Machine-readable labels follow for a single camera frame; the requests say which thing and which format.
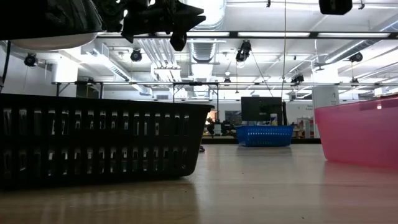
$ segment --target table surface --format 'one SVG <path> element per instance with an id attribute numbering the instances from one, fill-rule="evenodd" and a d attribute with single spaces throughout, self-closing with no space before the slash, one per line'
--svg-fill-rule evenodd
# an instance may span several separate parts
<path id="1" fill-rule="evenodd" d="M 398 171 L 320 145 L 205 146 L 189 177 L 0 193 L 0 223 L 398 223 Z"/>

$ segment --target pink plastic bin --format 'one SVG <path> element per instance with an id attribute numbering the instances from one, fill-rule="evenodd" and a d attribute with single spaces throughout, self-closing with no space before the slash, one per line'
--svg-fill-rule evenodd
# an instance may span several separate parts
<path id="1" fill-rule="evenodd" d="M 398 97 L 315 110 L 326 159 L 398 169 Z"/>

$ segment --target blue plastic basket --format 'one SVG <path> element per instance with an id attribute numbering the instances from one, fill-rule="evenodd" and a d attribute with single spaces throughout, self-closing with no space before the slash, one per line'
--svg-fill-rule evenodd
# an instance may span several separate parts
<path id="1" fill-rule="evenodd" d="M 240 126 L 236 135 L 243 146 L 289 146 L 293 126 Z"/>

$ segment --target television screen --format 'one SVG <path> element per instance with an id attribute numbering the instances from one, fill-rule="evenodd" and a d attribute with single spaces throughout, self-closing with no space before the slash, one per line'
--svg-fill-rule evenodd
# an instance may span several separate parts
<path id="1" fill-rule="evenodd" d="M 282 125 L 281 97 L 242 97 L 242 121 L 269 121 L 271 114 L 278 115 L 278 125 Z"/>

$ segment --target wall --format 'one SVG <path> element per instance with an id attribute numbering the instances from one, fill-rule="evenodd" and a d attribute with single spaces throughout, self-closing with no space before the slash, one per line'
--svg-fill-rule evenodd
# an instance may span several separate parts
<path id="1" fill-rule="evenodd" d="M 0 74 L 4 71 L 6 53 L 0 47 Z M 24 62 L 10 56 L 6 82 L 2 93 L 55 96 L 57 87 L 51 84 L 52 72 L 40 67 L 29 68 Z"/>

